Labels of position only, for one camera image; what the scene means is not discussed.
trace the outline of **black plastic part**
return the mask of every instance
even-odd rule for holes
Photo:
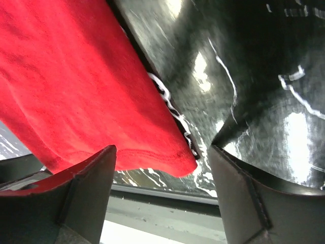
[[[325,242],[325,192],[293,184],[211,146],[209,160],[229,244]]]
[[[0,184],[21,179],[33,174],[43,167],[43,164],[32,154],[0,161]]]
[[[0,243],[70,243],[75,234],[75,239],[98,244],[115,161],[116,148],[109,146],[67,170],[38,181],[36,188],[0,191]]]

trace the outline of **glossy black surface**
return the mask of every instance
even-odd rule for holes
[[[207,159],[214,141],[282,179],[324,185],[325,4],[116,2],[188,120],[203,157],[185,178],[140,169],[116,172],[115,183],[216,197]],[[0,138],[0,157],[23,155],[6,138]]]

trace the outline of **folded red cloth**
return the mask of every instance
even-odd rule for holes
[[[116,170],[196,161],[104,0],[0,3],[0,119],[54,173],[109,144]]]

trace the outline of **gray strip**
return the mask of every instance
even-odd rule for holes
[[[204,203],[210,205],[219,205],[218,200],[216,198],[205,198],[205,197],[198,197],[198,196],[191,196],[191,195],[183,195],[183,194],[177,194],[171,192],[144,189],[140,187],[128,187],[128,186],[113,184],[112,190],[134,193],[134,194],[143,194],[143,195],[154,196],[154,197],[165,197],[165,198],[171,198],[171,199],[182,200],[182,201],[198,202],[198,203]]]

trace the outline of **red cloth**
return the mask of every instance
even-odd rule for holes
[[[109,144],[116,170],[195,159],[104,0],[0,3],[0,119],[54,173]]]

